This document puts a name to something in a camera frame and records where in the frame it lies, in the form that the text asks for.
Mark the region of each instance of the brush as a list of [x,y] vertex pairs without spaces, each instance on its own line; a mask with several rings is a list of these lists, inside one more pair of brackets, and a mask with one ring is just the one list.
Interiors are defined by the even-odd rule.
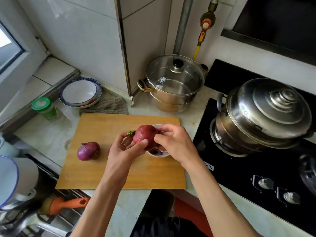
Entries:
[[40,215],[57,215],[62,209],[69,208],[82,208],[86,207],[90,198],[76,198],[65,201],[61,196],[54,197],[50,196],[44,200],[41,208],[38,210]]

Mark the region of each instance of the hand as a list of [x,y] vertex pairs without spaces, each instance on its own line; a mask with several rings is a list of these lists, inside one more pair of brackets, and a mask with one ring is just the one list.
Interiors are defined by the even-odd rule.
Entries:
[[167,124],[157,127],[157,130],[162,132],[155,135],[154,141],[161,144],[185,169],[192,161],[202,160],[184,127]]
[[127,131],[118,134],[113,142],[107,158],[102,181],[112,181],[116,186],[123,188],[126,183],[130,167],[136,157],[145,153],[144,149],[148,145],[148,139],[134,145],[133,139],[127,137]]

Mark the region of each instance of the white countertop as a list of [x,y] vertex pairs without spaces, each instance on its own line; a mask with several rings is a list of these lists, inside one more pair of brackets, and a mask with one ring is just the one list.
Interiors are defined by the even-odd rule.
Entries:
[[[141,92],[135,97],[134,106],[128,106],[128,112],[130,115],[178,116],[180,118],[180,125],[186,128],[191,139],[193,139],[208,99],[216,99],[217,94],[218,91],[203,86],[188,110],[179,114],[168,114],[159,111],[149,102],[148,94]],[[109,99],[113,98],[113,96],[109,94],[106,94],[106,96]],[[48,121],[41,115],[37,115],[16,131],[15,135],[62,167],[67,154],[64,147],[65,142],[73,137],[80,116],[77,109],[66,107],[59,100],[55,101],[54,104],[62,113],[58,120]],[[197,196],[187,172],[185,176],[186,191]],[[311,236],[278,218],[269,211],[230,191],[226,187],[221,187],[261,235],[265,237]],[[83,191],[90,196],[94,192],[93,190]],[[129,237],[150,191],[151,190],[122,190],[105,236]]]

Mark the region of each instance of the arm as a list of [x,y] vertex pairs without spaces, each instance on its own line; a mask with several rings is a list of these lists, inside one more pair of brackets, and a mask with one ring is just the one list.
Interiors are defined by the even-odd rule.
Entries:
[[155,136],[155,142],[161,144],[189,173],[213,235],[259,237],[220,188],[200,158],[185,128],[169,124],[158,129],[164,132]]
[[112,144],[104,175],[71,237],[104,237],[129,169],[134,159],[145,153],[144,148],[148,145],[147,139],[136,145],[131,144],[132,138],[123,140],[126,133],[117,135]]

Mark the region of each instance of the green lid jar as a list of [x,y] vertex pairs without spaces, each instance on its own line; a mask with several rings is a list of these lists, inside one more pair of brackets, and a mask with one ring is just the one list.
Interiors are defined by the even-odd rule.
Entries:
[[57,118],[57,111],[52,101],[47,97],[41,97],[33,101],[32,109],[45,116],[48,120]]

